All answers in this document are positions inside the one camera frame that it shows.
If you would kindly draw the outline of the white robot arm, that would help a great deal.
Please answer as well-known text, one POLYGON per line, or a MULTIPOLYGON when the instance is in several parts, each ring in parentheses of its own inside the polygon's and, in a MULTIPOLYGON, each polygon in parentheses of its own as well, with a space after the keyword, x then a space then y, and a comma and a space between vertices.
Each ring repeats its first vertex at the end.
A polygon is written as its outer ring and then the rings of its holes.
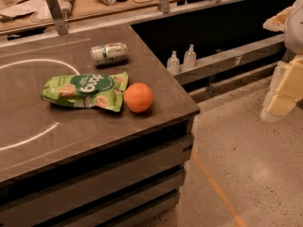
POLYGON ((303 99, 303 0, 296 0, 290 7, 267 19, 263 27, 282 31, 287 48, 274 70, 260 112, 262 120, 277 122, 303 99))

